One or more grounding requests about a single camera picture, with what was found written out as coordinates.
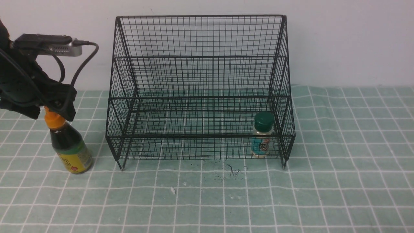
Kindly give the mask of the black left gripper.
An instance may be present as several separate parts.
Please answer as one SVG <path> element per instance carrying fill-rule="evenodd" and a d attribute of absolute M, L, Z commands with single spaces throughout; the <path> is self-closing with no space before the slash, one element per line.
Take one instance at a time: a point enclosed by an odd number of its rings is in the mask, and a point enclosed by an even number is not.
<path fill-rule="evenodd" d="M 56 81 L 43 71 L 37 57 L 24 54 L 19 49 L 1 49 L 0 109 L 38 119 L 40 107 L 46 106 L 67 121 L 73 121 L 77 90 L 62 83 L 65 78 L 63 63 L 52 55 L 60 68 L 60 80 Z"/>

